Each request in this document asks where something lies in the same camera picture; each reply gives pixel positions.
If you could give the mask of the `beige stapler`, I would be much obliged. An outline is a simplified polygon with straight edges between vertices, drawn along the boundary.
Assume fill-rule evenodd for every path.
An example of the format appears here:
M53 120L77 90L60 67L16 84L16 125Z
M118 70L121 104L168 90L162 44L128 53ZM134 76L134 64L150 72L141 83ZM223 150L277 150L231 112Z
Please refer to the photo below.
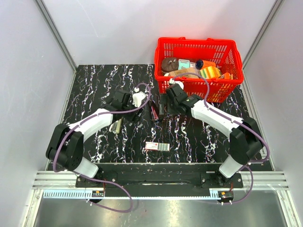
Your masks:
M109 132L114 134L119 134L121 131L121 125L122 125L123 119L119 119L118 121L115 121L112 123L109 127Z

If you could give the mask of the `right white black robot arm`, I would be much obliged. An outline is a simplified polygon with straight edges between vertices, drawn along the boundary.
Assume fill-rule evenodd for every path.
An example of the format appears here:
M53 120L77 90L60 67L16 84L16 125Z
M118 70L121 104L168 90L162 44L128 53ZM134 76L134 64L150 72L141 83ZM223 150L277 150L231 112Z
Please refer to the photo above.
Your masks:
M229 139L229 155L215 176L218 186L226 187L232 176L265 146L257 122L227 114L197 95L188 96L178 83L166 89L168 100L179 113L201 120L223 133Z

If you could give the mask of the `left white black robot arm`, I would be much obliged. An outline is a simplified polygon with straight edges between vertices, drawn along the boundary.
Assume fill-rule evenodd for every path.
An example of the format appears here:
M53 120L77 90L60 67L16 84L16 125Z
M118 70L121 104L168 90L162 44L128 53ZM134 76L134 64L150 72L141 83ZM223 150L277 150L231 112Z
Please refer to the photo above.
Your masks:
M60 166L86 176L88 184L98 187L103 176L98 173L99 167L96 164L83 157L84 142L121 118L138 122L143 111L140 106L146 98L147 95L142 91L136 90L134 94L130 94L118 90L113 98L83 120L72 124L58 124L46 150L46 158L53 161L54 168Z

